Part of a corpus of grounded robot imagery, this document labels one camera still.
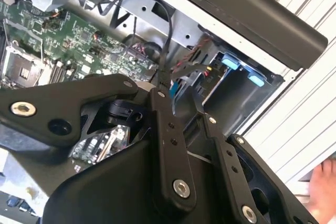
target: metal frame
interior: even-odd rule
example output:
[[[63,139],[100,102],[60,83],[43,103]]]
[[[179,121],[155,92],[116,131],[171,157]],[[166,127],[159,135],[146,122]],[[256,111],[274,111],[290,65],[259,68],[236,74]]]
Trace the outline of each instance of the metal frame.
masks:
[[[260,63],[271,72],[279,75],[284,75],[289,68],[284,64],[270,56],[268,53],[260,49],[248,41],[243,36],[239,35],[231,28],[212,17],[188,0],[164,0],[171,6],[184,13],[189,18],[199,23],[205,29],[219,36],[224,41],[228,42],[233,47],[237,48],[244,54],[251,57],[251,59]]]

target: white louvered panel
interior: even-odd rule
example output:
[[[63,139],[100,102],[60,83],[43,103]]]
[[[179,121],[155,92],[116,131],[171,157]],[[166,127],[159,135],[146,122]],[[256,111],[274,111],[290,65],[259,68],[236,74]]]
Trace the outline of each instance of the white louvered panel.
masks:
[[[284,182],[336,151],[336,0],[277,0],[324,34],[322,57],[245,135]]]
[[[310,0],[298,16],[314,27],[334,4],[335,0]]]

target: blue drive latch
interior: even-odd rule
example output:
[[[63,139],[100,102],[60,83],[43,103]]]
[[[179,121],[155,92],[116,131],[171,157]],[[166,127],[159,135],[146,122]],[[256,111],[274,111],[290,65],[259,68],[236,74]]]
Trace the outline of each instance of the blue drive latch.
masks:
[[[237,70],[240,66],[239,60],[227,52],[223,55],[222,63],[233,70]]]
[[[249,72],[247,78],[251,82],[253,82],[258,87],[262,87],[263,85],[265,85],[265,77],[262,74],[254,70],[252,67],[246,65],[245,63],[240,63],[240,61],[230,53],[224,53],[222,63],[233,70],[237,70],[240,66],[242,66]]]

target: green circuit board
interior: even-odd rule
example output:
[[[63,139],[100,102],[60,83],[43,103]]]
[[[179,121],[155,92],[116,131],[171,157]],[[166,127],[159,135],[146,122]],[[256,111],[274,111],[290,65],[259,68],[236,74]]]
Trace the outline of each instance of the green circuit board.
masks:
[[[35,8],[27,10],[22,1],[12,6],[0,2],[0,15],[10,23],[10,40],[37,57],[43,41],[46,58],[75,66],[73,79],[122,73],[134,81],[148,81],[155,73],[156,64],[151,60],[125,52],[125,45],[77,15],[62,10],[56,17],[39,17],[34,12],[41,14]]]

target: black metal arm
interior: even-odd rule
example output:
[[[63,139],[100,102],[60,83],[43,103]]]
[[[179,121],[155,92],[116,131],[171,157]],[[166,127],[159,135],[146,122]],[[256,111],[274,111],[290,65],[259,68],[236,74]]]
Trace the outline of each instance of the black metal arm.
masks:
[[[62,165],[79,140],[131,128],[129,147],[52,193],[43,224],[317,223],[243,137],[221,134],[191,89],[176,116],[167,90],[121,74],[0,97],[0,145],[36,163]]]

